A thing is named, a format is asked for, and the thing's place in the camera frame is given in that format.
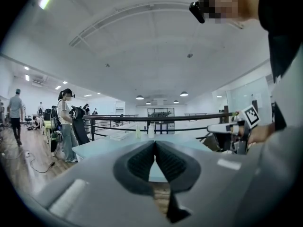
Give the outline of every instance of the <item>gray shirt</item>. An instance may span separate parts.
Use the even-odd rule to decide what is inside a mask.
[[[19,96],[15,95],[9,100],[10,117],[20,118],[20,109],[22,110],[22,100]]]

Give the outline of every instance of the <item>bottle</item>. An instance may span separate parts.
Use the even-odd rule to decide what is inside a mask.
[[[150,124],[150,126],[148,127],[148,138],[155,138],[155,128],[153,124]]]
[[[136,125],[136,139],[141,139],[140,125]]]

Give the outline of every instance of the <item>human hand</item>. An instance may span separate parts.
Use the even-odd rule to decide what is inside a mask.
[[[260,143],[267,140],[267,138],[275,131],[275,124],[268,124],[263,126],[257,126],[252,129],[247,144]],[[239,135],[244,134],[244,126],[239,127]]]

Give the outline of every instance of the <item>black railing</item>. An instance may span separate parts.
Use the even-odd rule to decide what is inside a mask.
[[[123,129],[117,128],[118,126],[123,126],[127,122],[147,122],[146,129],[141,130],[143,132],[148,131],[148,127],[151,122],[174,122],[174,121],[191,121],[191,120],[203,120],[203,119],[215,119],[215,118],[222,118],[222,117],[229,117],[232,116],[232,113],[210,113],[210,114],[199,114],[195,116],[177,116],[177,117],[138,117],[137,114],[132,115],[85,115],[83,116],[83,120],[86,122],[84,123],[86,129],[91,129],[91,131],[86,131],[87,133],[91,134],[91,139],[95,140],[94,135],[100,135],[106,137],[107,135],[98,134],[96,131],[100,130],[119,130],[119,131],[136,131],[135,129]],[[155,132],[175,132],[175,131],[194,131],[194,130],[205,130],[207,127],[200,127],[200,128],[191,128],[191,129],[165,129],[165,130],[154,130]],[[203,140],[207,136],[197,137],[197,140]]]

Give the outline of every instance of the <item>wooden floor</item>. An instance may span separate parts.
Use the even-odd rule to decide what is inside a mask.
[[[28,131],[26,127],[21,126],[20,148],[17,146],[12,129],[6,128],[1,135],[3,142],[0,145],[0,152],[4,151],[5,156],[0,155],[0,162],[14,187],[30,195],[39,192],[54,177],[76,164],[66,163],[61,149],[55,157],[52,157],[50,147],[41,131]],[[32,155],[26,157],[25,151],[34,154],[36,159],[32,162],[32,166],[40,172],[46,171],[53,161],[55,165],[46,173],[39,173],[30,166],[30,161],[34,157]],[[151,183],[151,185],[154,188],[156,204],[165,214],[169,203],[169,185],[167,183]]]

